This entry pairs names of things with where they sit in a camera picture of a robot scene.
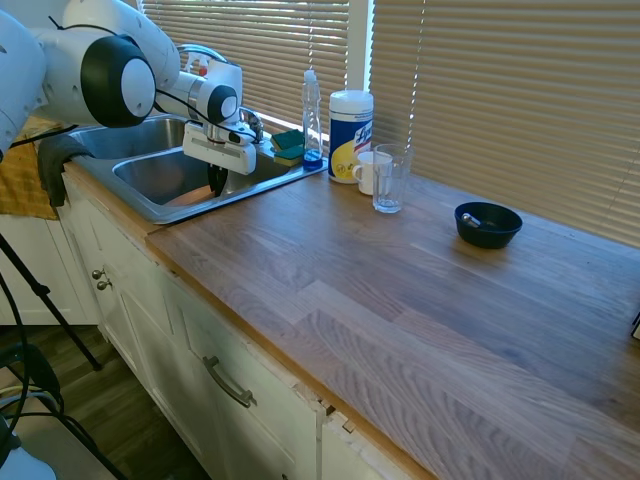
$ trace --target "drinking glass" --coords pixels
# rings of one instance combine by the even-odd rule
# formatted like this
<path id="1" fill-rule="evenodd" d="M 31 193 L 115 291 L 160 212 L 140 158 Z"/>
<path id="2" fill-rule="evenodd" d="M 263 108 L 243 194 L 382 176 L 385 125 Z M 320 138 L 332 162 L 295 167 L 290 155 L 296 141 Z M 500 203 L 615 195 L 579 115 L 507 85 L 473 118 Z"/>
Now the drinking glass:
<path id="1" fill-rule="evenodd" d="M 373 149 L 373 208 L 383 213 L 402 209 L 414 151 L 405 145 L 383 144 Z"/>

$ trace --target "stainless steel sink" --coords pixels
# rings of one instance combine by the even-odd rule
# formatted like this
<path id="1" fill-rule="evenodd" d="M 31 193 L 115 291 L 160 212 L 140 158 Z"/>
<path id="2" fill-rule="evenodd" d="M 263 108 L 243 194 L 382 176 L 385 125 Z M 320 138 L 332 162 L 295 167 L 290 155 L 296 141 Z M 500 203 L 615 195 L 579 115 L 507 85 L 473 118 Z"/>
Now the stainless steel sink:
<path id="1" fill-rule="evenodd" d="M 326 170 L 286 167 L 273 161 L 268 136 L 260 145 L 256 170 L 250 175 L 229 172 L 219 196 L 210 194 L 209 164 L 182 152 L 185 120 L 161 115 L 132 128 L 103 127 L 77 130 L 71 134 L 94 155 L 74 157 L 107 189 L 120 197 L 148 221 L 173 223 L 280 185 Z M 188 205 L 174 202 L 200 192 Z"/>
<path id="2" fill-rule="evenodd" d="M 116 160 L 137 157 L 180 147 L 184 137 L 184 119 L 162 115 L 136 127 L 86 128 L 71 136 L 89 149 L 95 158 Z"/>

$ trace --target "green sponge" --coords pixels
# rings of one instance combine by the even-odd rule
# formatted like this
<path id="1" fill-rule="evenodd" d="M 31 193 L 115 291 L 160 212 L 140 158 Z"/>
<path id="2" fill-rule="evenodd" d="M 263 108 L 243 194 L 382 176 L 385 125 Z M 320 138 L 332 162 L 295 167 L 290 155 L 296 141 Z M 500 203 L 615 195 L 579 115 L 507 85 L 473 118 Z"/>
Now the green sponge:
<path id="1" fill-rule="evenodd" d="M 291 147 L 304 145 L 304 135 L 302 135 L 300 130 L 276 133 L 271 136 L 271 143 L 278 150 L 287 150 Z"/>
<path id="2" fill-rule="evenodd" d="M 287 167 L 293 167 L 302 161 L 303 155 L 304 147 L 302 145 L 296 145 L 295 147 L 276 152 L 273 156 L 273 161 L 286 165 Z"/>

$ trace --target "window blinds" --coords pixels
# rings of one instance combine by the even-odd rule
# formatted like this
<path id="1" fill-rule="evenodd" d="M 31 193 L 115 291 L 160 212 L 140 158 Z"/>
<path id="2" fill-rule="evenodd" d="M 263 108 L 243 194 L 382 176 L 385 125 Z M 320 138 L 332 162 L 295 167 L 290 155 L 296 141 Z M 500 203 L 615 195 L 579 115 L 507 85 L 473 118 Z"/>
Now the window blinds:
<path id="1" fill-rule="evenodd" d="M 376 0 L 374 139 L 414 172 L 640 246 L 640 2 Z"/>
<path id="2" fill-rule="evenodd" d="M 244 105 L 260 113 L 300 125 L 310 67 L 323 119 L 331 92 L 345 88 L 349 0 L 142 0 L 141 8 L 176 44 L 205 45 L 240 65 Z"/>

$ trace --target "tripod leg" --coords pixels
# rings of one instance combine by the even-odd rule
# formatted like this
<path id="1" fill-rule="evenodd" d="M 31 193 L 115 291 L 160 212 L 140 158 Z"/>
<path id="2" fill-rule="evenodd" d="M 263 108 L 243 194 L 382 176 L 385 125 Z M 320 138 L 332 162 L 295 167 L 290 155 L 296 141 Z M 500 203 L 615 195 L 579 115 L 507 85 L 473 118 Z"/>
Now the tripod leg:
<path id="1" fill-rule="evenodd" d="M 18 257 L 18 254 L 13 250 L 13 248 L 11 248 L 11 245 L 9 245 L 9 243 L 5 240 L 2 234 L 0 234 L 0 250 L 2 250 L 2 252 L 6 255 L 9 261 L 11 261 L 11 263 L 16 268 L 16 270 L 20 272 L 20 275 L 22 275 L 22 278 L 24 278 L 24 280 L 29 284 L 29 286 L 31 287 L 31 290 L 33 290 L 33 293 L 35 293 L 38 297 L 40 297 L 40 300 L 42 300 L 42 302 L 47 306 L 51 314 L 55 317 L 58 323 L 60 323 L 60 326 L 64 329 L 65 333 L 69 335 L 71 340 L 73 340 L 73 343 L 75 343 L 76 346 L 80 349 L 80 351 L 88 360 L 88 362 L 91 364 L 93 369 L 96 371 L 101 370 L 102 365 L 100 365 L 100 363 L 95 359 L 95 357 L 91 354 L 91 352 L 86 347 L 86 345 L 82 343 L 82 340 L 80 340 L 80 337 L 76 335 L 76 333 L 73 331 L 71 326 L 67 323 L 67 320 L 64 318 L 64 316 L 60 313 L 58 308 L 54 305 L 54 303 L 48 297 L 50 292 L 49 288 L 46 287 L 45 285 L 38 283 L 38 281 L 31 274 L 27 266 L 22 262 L 20 257 Z"/>

